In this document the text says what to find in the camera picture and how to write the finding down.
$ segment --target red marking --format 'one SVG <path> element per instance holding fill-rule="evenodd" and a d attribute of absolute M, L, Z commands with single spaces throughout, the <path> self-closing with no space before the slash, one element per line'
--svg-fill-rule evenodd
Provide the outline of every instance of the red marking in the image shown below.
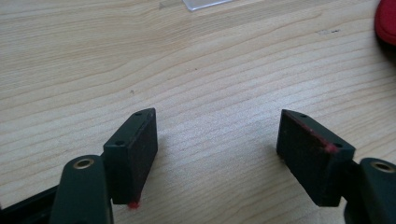
<path fill-rule="evenodd" d="M 334 153 L 337 153 L 340 149 L 338 149 L 338 147 L 336 147 L 333 144 L 327 144 L 327 146 L 324 148 L 324 150 L 330 154 L 334 154 Z"/>
<path fill-rule="evenodd" d="M 327 141 L 325 138 L 322 136 L 318 135 L 317 133 L 314 133 L 313 130 L 306 124 L 304 124 L 302 121 L 299 121 L 297 118 L 295 118 L 292 114 L 286 113 L 286 116 L 288 116 L 290 119 L 294 120 L 298 125 L 300 125 L 307 133 L 309 133 L 312 137 L 314 137 L 316 140 L 318 140 L 323 146 L 324 146 L 324 151 L 330 154 L 337 153 L 339 152 L 339 148 L 335 146 L 333 143 Z"/>
<path fill-rule="evenodd" d="M 137 209 L 139 207 L 139 205 L 140 205 L 139 202 L 128 203 L 129 209 Z"/>

